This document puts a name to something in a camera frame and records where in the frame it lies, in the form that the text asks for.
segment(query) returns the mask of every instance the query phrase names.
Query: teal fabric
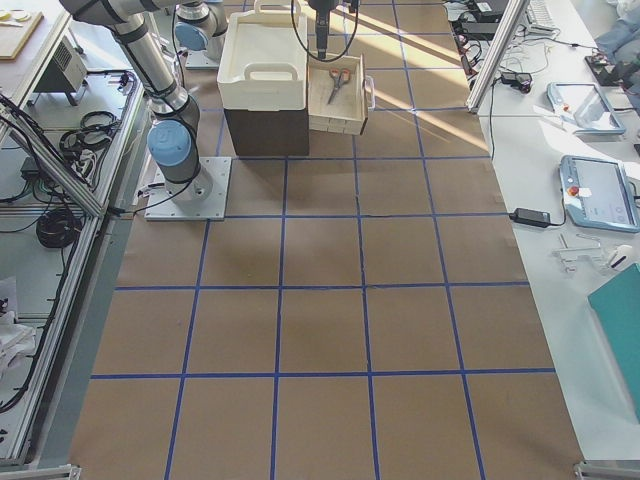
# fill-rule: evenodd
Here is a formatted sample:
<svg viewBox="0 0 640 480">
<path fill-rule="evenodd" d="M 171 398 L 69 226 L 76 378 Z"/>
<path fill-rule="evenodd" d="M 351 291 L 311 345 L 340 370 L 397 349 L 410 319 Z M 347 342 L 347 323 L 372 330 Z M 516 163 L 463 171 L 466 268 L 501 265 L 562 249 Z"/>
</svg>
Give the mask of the teal fabric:
<svg viewBox="0 0 640 480">
<path fill-rule="evenodd" d="M 630 265 L 589 295 L 640 420 L 640 264 Z"/>
</svg>

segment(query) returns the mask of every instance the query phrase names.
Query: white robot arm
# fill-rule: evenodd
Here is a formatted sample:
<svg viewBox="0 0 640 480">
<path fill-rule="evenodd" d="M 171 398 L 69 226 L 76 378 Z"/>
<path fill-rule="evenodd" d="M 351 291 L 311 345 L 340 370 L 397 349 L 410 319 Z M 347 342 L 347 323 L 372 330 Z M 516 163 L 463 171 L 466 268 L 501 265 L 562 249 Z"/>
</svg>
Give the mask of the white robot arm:
<svg viewBox="0 0 640 480">
<path fill-rule="evenodd" d="M 226 31 L 222 4 L 211 9 L 204 2 L 176 0 L 60 0 L 60 3 L 75 20 L 108 28 L 140 77 L 157 120 L 147 144 L 165 177 L 167 191 L 186 190 L 180 195 L 185 200 L 208 195 L 211 179 L 201 168 L 196 147 L 200 110 L 176 82 L 142 12 L 181 4 L 178 18 L 182 24 L 191 25 L 192 38 L 188 41 L 196 46 L 194 39 L 198 37 L 199 45 L 206 48 L 204 37 L 212 38 Z"/>
</svg>

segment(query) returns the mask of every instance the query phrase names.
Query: scissors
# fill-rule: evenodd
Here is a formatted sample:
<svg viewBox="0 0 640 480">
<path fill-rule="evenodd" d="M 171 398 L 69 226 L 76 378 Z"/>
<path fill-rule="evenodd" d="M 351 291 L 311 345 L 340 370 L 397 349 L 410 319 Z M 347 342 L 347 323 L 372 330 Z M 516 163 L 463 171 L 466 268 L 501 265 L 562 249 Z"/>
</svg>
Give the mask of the scissors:
<svg viewBox="0 0 640 480">
<path fill-rule="evenodd" d="M 332 68 L 331 70 L 329 70 L 329 76 L 333 78 L 333 90 L 331 92 L 329 100 L 327 101 L 327 104 L 331 103 L 333 98 L 336 96 L 336 93 L 338 93 L 338 90 L 342 88 L 342 85 L 344 85 L 345 83 L 349 83 L 351 72 L 346 68 L 343 68 L 342 70 Z"/>
</svg>

